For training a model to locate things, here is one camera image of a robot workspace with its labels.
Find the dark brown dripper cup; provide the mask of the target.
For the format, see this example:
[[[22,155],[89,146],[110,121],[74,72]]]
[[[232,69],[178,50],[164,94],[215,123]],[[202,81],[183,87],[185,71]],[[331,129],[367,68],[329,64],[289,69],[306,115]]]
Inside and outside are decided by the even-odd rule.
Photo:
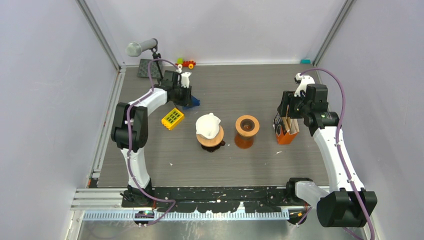
[[[205,146],[205,145],[201,145],[201,148],[209,153],[213,153],[214,151],[218,150],[220,147],[224,146],[226,144],[225,141],[221,141],[218,145],[216,146]]]

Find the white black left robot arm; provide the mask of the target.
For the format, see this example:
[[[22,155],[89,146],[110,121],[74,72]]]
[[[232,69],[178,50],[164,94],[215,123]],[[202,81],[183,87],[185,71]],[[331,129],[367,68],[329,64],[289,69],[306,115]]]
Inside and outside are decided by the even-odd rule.
[[[157,84],[140,98],[116,105],[111,139],[120,149],[128,173],[127,195],[141,207],[153,202],[151,178],[145,161],[145,145],[149,136],[149,115],[168,102],[182,107],[191,107],[191,72],[166,70]]]

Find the orange coffee filter box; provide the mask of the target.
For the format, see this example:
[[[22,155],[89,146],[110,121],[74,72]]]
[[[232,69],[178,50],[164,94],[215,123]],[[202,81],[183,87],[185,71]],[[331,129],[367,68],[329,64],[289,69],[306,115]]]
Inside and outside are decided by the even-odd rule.
[[[297,119],[282,117],[279,112],[274,118],[273,127],[279,145],[289,145],[300,132]]]

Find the large wooden ring holder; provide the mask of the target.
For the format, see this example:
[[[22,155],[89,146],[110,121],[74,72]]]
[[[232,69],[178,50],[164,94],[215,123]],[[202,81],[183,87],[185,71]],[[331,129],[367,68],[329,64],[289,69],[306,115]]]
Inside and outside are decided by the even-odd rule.
[[[212,139],[205,138],[201,134],[196,134],[197,141],[205,147],[218,146],[223,141],[223,138],[224,138],[224,130],[221,125],[219,125],[218,134]]]

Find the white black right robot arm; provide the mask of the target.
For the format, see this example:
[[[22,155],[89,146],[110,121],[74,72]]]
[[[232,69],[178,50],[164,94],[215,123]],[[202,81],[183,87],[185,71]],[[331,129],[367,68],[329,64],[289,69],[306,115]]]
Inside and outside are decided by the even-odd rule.
[[[291,205],[301,202],[316,210],[319,223],[325,227],[361,228],[377,205],[376,193],[367,191],[358,179],[338,127],[340,118],[328,110],[328,88],[310,83],[300,91],[282,94],[277,108],[280,120],[302,119],[308,127],[324,161],[329,191],[318,187],[308,177],[291,177],[285,198]]]

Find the white paper coffee filter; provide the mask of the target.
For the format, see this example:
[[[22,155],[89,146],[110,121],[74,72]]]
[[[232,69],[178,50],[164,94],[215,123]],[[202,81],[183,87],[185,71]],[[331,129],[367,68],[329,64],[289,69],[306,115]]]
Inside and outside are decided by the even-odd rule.
[[[195,123],[196,134],[201,135],[205,139],[215,138],[220,131],[221,119],[212,112],[202,115]]]

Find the small wooden ring holder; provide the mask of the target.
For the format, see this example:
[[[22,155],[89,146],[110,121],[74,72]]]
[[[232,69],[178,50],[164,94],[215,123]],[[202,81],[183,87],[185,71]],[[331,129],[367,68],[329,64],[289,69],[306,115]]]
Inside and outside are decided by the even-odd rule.
[[[242,115],[235,122],[237,133],[243,137],[254,137],[260,129],[259,121],[252,115]]]

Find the amber glass carafe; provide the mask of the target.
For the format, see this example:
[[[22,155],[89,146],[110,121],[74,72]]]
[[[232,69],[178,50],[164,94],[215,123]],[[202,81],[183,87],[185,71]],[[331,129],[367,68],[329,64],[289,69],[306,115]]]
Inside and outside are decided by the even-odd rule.
[[[243,136],[237,133],[234,137],[234,143],[240,149],[248,149],[253,145],[254,139],[254,136]]]

